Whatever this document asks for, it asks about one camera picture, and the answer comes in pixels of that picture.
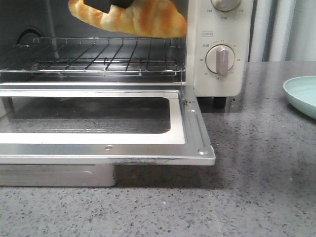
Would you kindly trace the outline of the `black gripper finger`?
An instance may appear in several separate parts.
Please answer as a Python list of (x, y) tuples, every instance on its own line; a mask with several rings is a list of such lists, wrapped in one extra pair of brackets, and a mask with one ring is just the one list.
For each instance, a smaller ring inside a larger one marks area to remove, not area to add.
[(110, 0), (84, 0), (84, 4), (104, 13), (109, 13), (111, 8)]
[(121, 8), (128, 8), (132, 5), (134, 0), (110, 0), (112, 5), (121, 7)]

